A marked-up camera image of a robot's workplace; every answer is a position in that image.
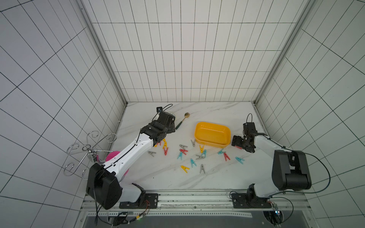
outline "yellow bowl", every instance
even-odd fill
[[[223,125],[199,122],[194,137],[199,144],[225,148],[231,142],[231,130]]]

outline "gold spoon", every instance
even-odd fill
[[[185,113],[185,118],[175,127],[175,129],[177,130],[179,127],[180,127],[180,125],[182,124],[182,122],[186,119],[186,118],[188,118],[189,116],[190,116],[190,113]]]

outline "metal bracket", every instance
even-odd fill
[[[150,203],[150,209],[157,208],[158,203],[158,194],[157,193],[146,193],[145,201],[148,200]],[[143,202],[142,206],[138,205],[138,201],[131,203],[131,202],[120,202],[119,208],[120,209],[143,209],[147,207],[147,202]]]
[[[233,202],[233,208],[271,208],[271,205],[266,201],[266,199],[258,198],[251,200],[250,203],[246,201],[246,193],[232,193],[231,198]]]

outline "marble tabletop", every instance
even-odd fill
[[[156,114],[156,107],[164,107],[169,103],[129,103],[123,120],[117,132],[117,140],[112,150],[123,150],[134,140],[142,127],[147,125]],[[227,146],[224,151],[231,160],[225,161],[223,154],[218,154],[220,148],[205,146],[207,157],[196,160],[200,154],[199,144],[192,146],[194,131],[197,123],[210,122],[227,126],[231,130],[231,140],[234,135],[243,135],[243,123],[247,115],[252,113],[253,121],[258,132],[263,132],[255,111],[250,102],[204,102],[204,103],[172,103],[166,111],[176,116],[175,126],[190,113],[176,132],[166,136],[168,153],[165,156],[163,144],[153,147],[154,157],[149,153],[143,154],[129,169],[122,181],[123,184],[137,183],[146,190],[160,189],[247,189],[252,183],[257,183],[271,176],[272,158],[262,150],[249,153],[245,150]],[[182,160],[177,159],[180,151],[179,144],[188,146],[187,155]],[[243,158],[243,165],[235,157]],[[192,167],[190,159],[196,165]],[[200,174],[203,164],[205,174]],[[188,173],[180,167],[184,165]]]

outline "electrical wire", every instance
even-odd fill
[[[253,117],[252,117],[252,113],[249,113],[248,115],[247,115],[247,118],[246,118],[246,123],[247,123],[247,120],[249,119],[249,116],[251,115],[251,122],[252,122],[252,119],[253,119]]]
[[[275,198],[283,198],[283,199],[286,199],[286,200],[288,200],[290,203],[291,203],[291,205],[292,205],[292,213],[290,213],[290,215],[289,215],[289,217],[287,217],[287,219],[285,219],[284,221],[282,221],[282,222],[280,222],[278,225],[280,225],[280,224],[282,224],[283,222],[285,222],[285,221],[287,221],[291,216],[292,216],[292,214],[293,214],[293,212],[294,212],[294,205],[293,205],[293,203],[289,200],[289,199],[287,199],[287,198],[285,198],[285,197],[272,197],[272,199],[275,199]]]
[[[94,199],[95,199],[95,208],[96,208],[96,216],[95,216],[95,221],[94,221],[94,223],[95,223],[95,226],[97,226],[97,219],[99,218],[99,220],[100,221],[102,221],[103,223],[106,223],[106,224],[108,224],[108,225],[112,225],[112,224],[110,224],[110,223],[108,223],[108,222],[106,222],[106,221],[103,221],[100,217],[99,217],[99,215],[98,215],[98,213],[99,213],[99,211],[100,211],[100,209],[101,209],[101,205],[99,204],[99,206],[100,206],[100,208],[99,208],[99,210],[98,210],[98,205],[97,205],[97,203],[96,203],[96,195],[95,195],[95,179],[96,179],[96,177],[97,177],[97,175],[98,175],[98,173],[101,171],[102,169],[100,169],[98,172],[96,172],[96,174],[95,174],[95,176],[94,176],[94,181],[93,181],[93,186],[94,186],[94,188],[93,188],[93,193],[94,193]]]
[[[290,151],[294,152],[294,150],[288,149],[288,148],[286,148],[285,146],[282,146],[282,145],[278,144],[277,142],[273,141],[271,138],[268,138],[268,137],[266,137],[265,135],[264,135],[264,137],[265,137],[265,138],[267,138],[268,140],[272,141],[272,142],[273,142],[273,143],[275,143],[276,145],[280,146],[282,149],[286,149],[286,150],[290,150]],[[328,173],[328,184],[327,184],[327,186],[326,186],[324,189],[322,189],[322,190],[319,190],[319,191],[316,191],[316,192],[305,192],[305,194],[314,194],[314,193],[323,192],[324,190],[326,190],[326,189],[328,188],[328,186],[329,186],[329,185],[330,185],[330,183],[331,183],[331,175],[330,175],[330,172],[328,171],[327,167],[323,164],[323,162],[322,162],[319,158],[317,158],[316,156],[314,156],[314,155],[312,155],[312,154],[308,154],[308,155],[315,157],[315,158],[316,158],[316,159],[317,159],[317,160],[318,160],[318,161],[319,161],[319,162],[320,162],[320,163],[324,166],[324,168],[326,169],[326,171],[327,171],[327,173]],[[282,192],[278,192],[278,193],[272,194],[272,196],[273,196],[273,195],[276,195],[276,194],[280,194],[280,193],[286,193],[286,192],[292,192],[292,191],[282,191]]]
[[[165,107],[162,108],[162,111],[165,111],[166,109],[170,108],[171,106],[173,106],[173,104],[168,104]]]

